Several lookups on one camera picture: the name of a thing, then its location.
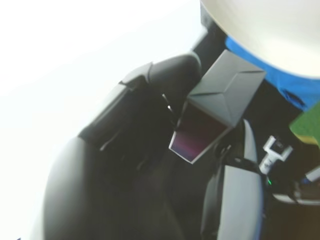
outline dark floor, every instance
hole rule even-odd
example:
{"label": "dark floor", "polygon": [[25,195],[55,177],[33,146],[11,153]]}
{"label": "dark floor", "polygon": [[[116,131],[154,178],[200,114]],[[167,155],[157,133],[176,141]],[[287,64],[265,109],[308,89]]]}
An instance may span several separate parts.
{"label": "dark floor", "polygon": [[[286,184],[287,180],[300,178],[318,164],[319,149],[300,143],[288,128],[300,113],[273,86],[263,82],[244,115],[254,131],[258,159],[265,155],[263,145],[270,135],[278,136],[294,147],[287,162],[271,173],[274,181]],[[203,200],[213,169],[211,157],[204,156],[193,165],[180,159],[175,162],[168,181],[167,194],[187,240],[200,239]],[[318,226],[320,207],[287,205],[270,199],[261,239],[319,239]]]}

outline green sponge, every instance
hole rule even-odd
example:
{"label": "green sponge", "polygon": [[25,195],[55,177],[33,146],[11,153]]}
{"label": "green sponge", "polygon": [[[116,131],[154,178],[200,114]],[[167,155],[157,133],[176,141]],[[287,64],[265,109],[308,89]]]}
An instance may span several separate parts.
{"label": "green sponge", "polygon": [[290,130],[302,142],[320,146],[320,102],[298,116]]}

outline white background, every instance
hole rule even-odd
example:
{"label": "white background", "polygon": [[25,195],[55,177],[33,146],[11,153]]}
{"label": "white background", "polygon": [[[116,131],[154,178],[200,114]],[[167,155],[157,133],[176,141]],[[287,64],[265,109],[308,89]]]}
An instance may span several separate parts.
{"label": "white background", "polygon": [[110,89],[202,32],[198,0],[0,3],[0,239],[28,233],[52,159]]}

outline gray box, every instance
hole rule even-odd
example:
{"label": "gray box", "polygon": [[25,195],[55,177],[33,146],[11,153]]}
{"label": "gray box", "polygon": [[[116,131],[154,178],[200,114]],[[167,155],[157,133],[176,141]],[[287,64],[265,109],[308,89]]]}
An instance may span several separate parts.
{"label": "gray box", "polygon": [[225,50],[187,96],[169,149],[191,164],[197,161],[237,126],[265,74]]}

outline blue cloth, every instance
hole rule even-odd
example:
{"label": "blue cloth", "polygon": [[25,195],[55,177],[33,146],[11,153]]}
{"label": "blue cloth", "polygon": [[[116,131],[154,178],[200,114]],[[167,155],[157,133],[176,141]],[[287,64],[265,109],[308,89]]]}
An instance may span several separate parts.
{"label": "blue cloth", "polygon": [[265,79],[297,108],[307,111],[320,101],[320,79],[311,80],[276,69],[254,57],[230,37],[227,37],[225,45],[231,52],[265,70]]}

